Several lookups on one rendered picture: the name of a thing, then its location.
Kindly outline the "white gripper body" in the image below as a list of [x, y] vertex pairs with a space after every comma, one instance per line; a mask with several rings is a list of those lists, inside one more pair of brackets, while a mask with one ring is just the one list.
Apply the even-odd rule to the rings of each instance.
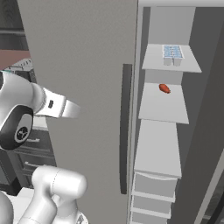
[[81, 112], [81, 107], [76, 103], [65, 99], [63, 102], [63, 109], [61, 116], [65, 118], [77, 118]]

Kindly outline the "grey fridge door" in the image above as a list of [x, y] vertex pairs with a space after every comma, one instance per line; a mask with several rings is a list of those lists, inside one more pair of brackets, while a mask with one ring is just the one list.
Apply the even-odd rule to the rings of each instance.
[[134, 61], [137, 0], [17, 0], [39, 85], [80, 106], [47, 121], [56, 164], [87, 177], [90, 224], [126, 224], [119, 142], [123, 65]]

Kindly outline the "grey freezer shelf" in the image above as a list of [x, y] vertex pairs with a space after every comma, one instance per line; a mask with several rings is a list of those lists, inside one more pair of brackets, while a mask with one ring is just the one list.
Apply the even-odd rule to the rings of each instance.
[[185, 98], [180, 85], [169, 85], [169, 94], [159, 89], [158, 83], [145, 83], [139, 119], [188, 124]]
[[134, 170], [180, 179], [182, 176], [175, 122], [142, 120]]
[[189, 45], [182, 45], [181, 50], [184, 58], [179, 66], [164, 64], [162, 45], [148, 44], [144, 55], [142, 69], [164, 70], [164, 71], [180, 71], [188, 73], [201, 73], [200, 65], [193, 55], [193, 51]]

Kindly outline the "grey freezer drawer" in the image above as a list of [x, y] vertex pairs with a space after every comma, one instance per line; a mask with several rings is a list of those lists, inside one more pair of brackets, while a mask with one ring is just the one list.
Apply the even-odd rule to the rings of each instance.
[[176, 199], [175, 189], [177, 182], [176, 178], [136, 172], [132, 194], [145, 198], [174, 202]]
[[152, 199], [134, 195], [131, 202], [131, 211], [139, 214], [148, 214], [159, 218], [171, 218], [170, 201]]
[[131, 213], [131, 221], [140, 224], [167, 224], [170, 218], [169, 213]]

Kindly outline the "grey freezer door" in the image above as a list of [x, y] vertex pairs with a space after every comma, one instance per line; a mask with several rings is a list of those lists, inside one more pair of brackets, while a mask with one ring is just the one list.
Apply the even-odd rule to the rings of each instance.
[[177, 126], [182, 179], [169, 224], [194, 224], [224, 150], [224, 6], [196, 9], [190, 47], [201, 72], [182, 80], [189, 123]]

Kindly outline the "dark base cupboard run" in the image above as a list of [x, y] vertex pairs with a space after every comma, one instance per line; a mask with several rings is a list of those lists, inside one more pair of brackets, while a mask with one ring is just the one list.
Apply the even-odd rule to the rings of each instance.
[[27, 141], [15, 150], [0, 148], [0, 191], [17, 196], [32, 188], [32, 174], [41, 165], [56, 166], [46, 119], [35, 117]]

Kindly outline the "red oblong food item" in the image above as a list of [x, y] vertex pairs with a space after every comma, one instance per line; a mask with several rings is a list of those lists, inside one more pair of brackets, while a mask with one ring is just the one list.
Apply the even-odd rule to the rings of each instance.
[[168, 88], [166, 84], [159, 84], [158, 87], [162, 92], [166, 94], [169, 94], [171, 92], [171, 90]]

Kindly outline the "dark wall cupboard run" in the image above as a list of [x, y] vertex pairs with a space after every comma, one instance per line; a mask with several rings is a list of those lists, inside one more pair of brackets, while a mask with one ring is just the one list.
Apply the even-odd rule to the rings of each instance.
[[0, 0], [0, 49], [29, 50], [18, 0]]

